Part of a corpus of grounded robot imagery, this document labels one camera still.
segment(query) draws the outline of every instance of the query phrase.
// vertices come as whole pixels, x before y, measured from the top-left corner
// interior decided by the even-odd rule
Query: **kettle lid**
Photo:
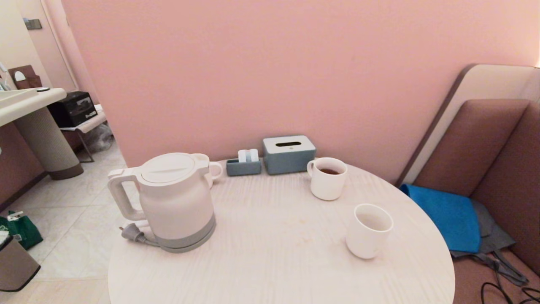
[[[190,154],[169,153],[152,158],[140,167],[140,173],[145,181],[151,183],[168,183],[193,171],[195,160]]]

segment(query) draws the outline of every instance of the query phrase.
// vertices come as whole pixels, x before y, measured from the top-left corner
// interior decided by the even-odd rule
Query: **black box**
[[[87,92],[75,91],[47,106],[60,128],[76,127],[98,115],[92,98]]]

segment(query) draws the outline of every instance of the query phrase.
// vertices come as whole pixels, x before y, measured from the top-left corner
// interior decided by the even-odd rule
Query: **kettle base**
[[[215,216],[212,215],[208,223],[198,232],[192,234],[188,237],[184,237],[178,240],[168,240],[162,239],[157,235],[156,240],[158,241],[159,247],[167,252],[172,253],[182,253],[193,250],[202,244],[204,244],[215,231]]]

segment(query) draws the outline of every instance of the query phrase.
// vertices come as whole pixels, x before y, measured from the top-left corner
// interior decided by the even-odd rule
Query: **white mug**
[[[311,176],[311,192],[316,197],[332,201],[340,197],[347,178],[347,165],[332,157],[321,157],[307,163]]]
[[[394,220],[381,207],[361,204],[354,208],[347,231],[347,247],[357,257],[374,258],[394,228]]]
[[[208,187],[211,188],[214,185],[214,180],[218,179],[223,174],[223,166],[218,162],[211,162],[206,154],[194,153],[192,155],[200,160],[209,161],[210,171],[204,175],[204,178],[208,182]]]

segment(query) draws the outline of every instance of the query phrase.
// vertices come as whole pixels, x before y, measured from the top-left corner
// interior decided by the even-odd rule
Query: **tile floor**
[[[106,187],[107,174],[126,164],[116,143],[93,157],[96,162],[82,164],[83,174],[63,181],[46,177],[8,208],[24,211],[44,241],[29,250],[41,270],[22,291],[0,292],[1,304],[110,303],[109,256],[126,220]],[[138,201],[134,184],[125,187]]]

